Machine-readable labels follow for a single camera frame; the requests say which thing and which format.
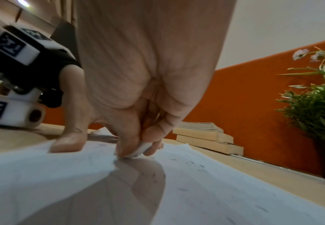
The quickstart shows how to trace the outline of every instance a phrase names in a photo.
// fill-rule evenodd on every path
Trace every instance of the white paper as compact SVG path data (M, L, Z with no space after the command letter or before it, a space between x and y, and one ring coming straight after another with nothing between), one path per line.
M0 155L0 225L325 225L325 208L191 149L118 160L114 144Z

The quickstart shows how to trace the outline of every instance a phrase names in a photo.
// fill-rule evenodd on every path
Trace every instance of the stack of books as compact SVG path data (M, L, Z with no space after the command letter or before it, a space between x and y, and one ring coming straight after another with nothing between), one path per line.
M176 140L182 143L228 155L244 154L244 148L234 144L234 138L214 123L181 122L172 133L177 134Z

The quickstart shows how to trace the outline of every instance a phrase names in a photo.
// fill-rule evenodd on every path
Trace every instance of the ceiling light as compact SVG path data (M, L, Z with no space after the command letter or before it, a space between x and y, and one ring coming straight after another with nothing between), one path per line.
M21 5L23 5L25 7L30 7L29 3L26 2L25 0L17 0L17 2L19 2Z

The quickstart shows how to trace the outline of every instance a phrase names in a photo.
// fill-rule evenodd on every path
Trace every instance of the table surface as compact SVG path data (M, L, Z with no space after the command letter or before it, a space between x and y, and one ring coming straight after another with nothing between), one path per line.
M0 153L15 151L47 140L56 139L62 133L63 128L63 126L48 124L42 124L36 129L0 128ZM164 139L163 142L174 145L183 144L170 139ZM325 207L325 181L323 180L216 153L207 149L191 147L225 165Z

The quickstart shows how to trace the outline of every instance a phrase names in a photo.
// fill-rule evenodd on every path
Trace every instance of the eraser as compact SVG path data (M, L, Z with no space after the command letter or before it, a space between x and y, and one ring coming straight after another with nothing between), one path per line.
M138 149L135 152L132 152L129 155L124 156L123 158L136 158L143 154L146 150L148 150L153 144L152 143L146 143L146 142L141 142L138 146Z

